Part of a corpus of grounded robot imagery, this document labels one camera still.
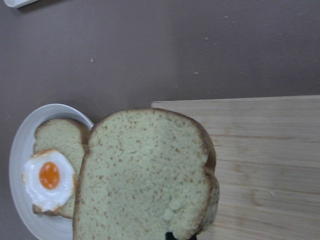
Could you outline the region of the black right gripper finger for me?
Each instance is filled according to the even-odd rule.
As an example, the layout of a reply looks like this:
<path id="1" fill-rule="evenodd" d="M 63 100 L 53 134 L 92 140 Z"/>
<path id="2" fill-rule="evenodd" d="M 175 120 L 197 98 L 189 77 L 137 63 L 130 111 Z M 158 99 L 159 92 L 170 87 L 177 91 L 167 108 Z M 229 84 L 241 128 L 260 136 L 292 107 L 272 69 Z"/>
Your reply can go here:
<path id="1" fill-rule="evenodd" d="M 177 240 L 172 232 L 166 232 L 165 233 L 165 240 Z"/>

